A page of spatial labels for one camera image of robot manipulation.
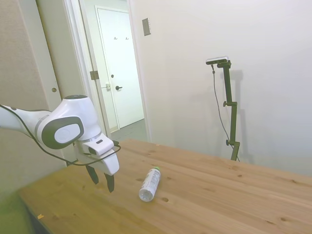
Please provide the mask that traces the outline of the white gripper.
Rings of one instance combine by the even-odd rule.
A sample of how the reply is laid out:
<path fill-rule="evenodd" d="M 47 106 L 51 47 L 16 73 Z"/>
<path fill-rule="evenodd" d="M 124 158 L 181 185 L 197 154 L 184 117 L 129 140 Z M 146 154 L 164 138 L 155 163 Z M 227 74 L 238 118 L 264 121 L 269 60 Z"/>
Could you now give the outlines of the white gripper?
<path fill-rule="evenodd" d="M 84 164 L 92 162 L 85 167 L 93 183 L 98 184 L 99 182 L 95 169 L 101 170 L 105 173 L 108 190 L 112 193 L 115 189 L 114 174 L 119 170 L 113 142 L 111 140 L 77 141 L 77 147 L 78 160 Z"/>

